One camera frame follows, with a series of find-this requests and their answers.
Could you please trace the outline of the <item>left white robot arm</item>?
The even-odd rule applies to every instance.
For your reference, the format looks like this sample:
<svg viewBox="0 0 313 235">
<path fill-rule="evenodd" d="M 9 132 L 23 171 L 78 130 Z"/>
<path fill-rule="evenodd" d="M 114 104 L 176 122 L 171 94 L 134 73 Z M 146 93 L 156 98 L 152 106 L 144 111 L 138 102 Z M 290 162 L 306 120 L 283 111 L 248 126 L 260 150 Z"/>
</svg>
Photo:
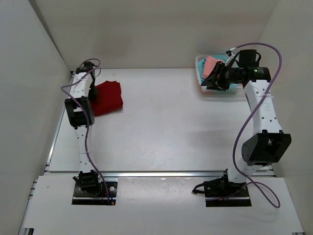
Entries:
<svg viewBox="0 0 313 235">
<path fill-rule="evenodd" d="M 85 147 L 86 132 L 91 130 L 94 124 L 94 113 L 89 99 L 97 96 L 93 68 L 95 68 L 95 64 L 89 61 L 84 62 L 76 69 L 73 85 L 69 89 L 68 98 L 65 99 L 65 108 L 78 142 L 80 165 L 78 176 L 73 178 L 75 186 L 84 195 L 96 197 L 101 193 L 102 182 L 90 163 Z"/>
</svg>

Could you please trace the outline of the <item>red t shirt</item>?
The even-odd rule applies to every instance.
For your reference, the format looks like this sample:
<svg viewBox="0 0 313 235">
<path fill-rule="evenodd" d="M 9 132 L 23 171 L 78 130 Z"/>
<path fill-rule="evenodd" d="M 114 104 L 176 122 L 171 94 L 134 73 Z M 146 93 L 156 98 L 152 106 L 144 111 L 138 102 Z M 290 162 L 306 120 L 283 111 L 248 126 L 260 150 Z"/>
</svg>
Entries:
<svg viewBox="0 0 313 235">
<path fill-rule="evenodd" d="M 98 90 L 91 107 L 95 117 L 106 115 L 123 108 L 122 90 L 117 81 L 105 81 L 95 87 Z"/>
</svg>

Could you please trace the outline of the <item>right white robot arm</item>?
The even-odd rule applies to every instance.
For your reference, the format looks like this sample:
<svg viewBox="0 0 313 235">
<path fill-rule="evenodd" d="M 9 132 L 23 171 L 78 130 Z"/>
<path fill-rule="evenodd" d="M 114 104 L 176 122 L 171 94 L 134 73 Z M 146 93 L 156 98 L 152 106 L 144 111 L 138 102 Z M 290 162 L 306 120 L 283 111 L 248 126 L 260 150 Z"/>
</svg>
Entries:
<svg viewBox="0 0 313 235">
<path fill-rule="evenodd" d="M 241 83 L 253 121 L 253 134 L 241 147 L 241 156 L 227 169 L 219 184 L 221 194 L 231 196 L 237 185 L 246 182 L 257 170 L 280 161 L 291 144 L 291 135 L 283 131 L 275 113 L 269 69 L 258 62 L 242 62 L 230 67 L 224 61 L 207 57 L 203 85 L 217 91 L 227 91 L 231 84 Z"/>
</svg>

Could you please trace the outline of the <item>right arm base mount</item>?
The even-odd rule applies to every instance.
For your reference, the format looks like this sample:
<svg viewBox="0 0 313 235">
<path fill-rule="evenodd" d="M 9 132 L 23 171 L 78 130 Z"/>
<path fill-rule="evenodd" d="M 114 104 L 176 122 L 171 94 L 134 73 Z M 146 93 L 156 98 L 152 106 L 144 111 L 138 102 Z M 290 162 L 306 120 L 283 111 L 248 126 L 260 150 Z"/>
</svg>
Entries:
<svg viewBox="0 0 313 235">
<path fill-rule="evenodd" d="M 196 185 L 192 193 L 204 194 L 207 208 L 252 206 L 246 183 L 232 183 L 225 175 Z"/>
</svg>

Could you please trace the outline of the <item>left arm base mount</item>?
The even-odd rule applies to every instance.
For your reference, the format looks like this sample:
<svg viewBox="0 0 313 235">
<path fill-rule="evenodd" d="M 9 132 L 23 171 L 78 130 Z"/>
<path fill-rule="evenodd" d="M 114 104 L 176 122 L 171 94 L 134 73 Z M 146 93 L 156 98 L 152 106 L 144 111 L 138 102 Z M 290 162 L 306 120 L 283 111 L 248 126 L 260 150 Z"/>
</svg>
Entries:
<svg viewBox="0 0 313 235">
<path fill-rule="evenodd" d="M 108 180 L 105 184 L 97 172 L 91 170 L 88 173 L 80 172 L 73 180 L 75 181 L 71 202 L 73 205 L 116 205 L 117 179 Z"/>
</svg>

